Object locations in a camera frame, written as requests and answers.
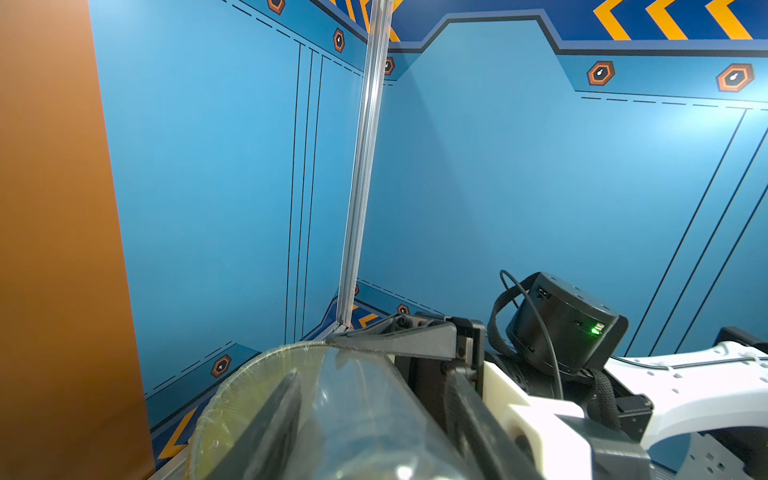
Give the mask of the tall jar with clear lid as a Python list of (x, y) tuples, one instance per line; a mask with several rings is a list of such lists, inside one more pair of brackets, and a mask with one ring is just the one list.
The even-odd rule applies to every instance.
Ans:
[(260, 382), (267, 366), (280, 373), (269, 397), (291, 370), (302, 377), (299, 430), (282, 479), (472, 478), (389, 358), (308, 344), (257, 365)]

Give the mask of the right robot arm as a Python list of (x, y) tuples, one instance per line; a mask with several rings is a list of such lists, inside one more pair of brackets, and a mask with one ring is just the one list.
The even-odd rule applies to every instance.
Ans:
[(489, 320), (405, 306), (334, 346), (388, 355), (485, 479), (763, 479), (767, 344), (624, 358), (627, 319), (552, 274), (502, 271)]

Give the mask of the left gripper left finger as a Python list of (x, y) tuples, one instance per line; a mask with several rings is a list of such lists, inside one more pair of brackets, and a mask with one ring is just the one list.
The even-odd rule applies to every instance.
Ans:
[(302, 377), (291, 370), (207, 479), (282, 479), (296, 443)]

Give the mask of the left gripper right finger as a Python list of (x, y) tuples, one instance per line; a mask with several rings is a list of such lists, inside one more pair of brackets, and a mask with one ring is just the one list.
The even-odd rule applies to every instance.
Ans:
[(467, 377), (454, 368), (444, 375), (446, 432), (482, 479), (542, 479), (533, 462), (503, 430)]

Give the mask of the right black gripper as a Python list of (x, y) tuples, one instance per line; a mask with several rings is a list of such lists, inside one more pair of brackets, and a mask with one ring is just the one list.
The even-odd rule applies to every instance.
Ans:
[(461, 317), (396, 314), (359, 330), (333, 333), (327, 345), (396, 355), (395, 367), (436, 420), (445, 418), (446, 375), (465, 376), (482, 391), (486, 327)]

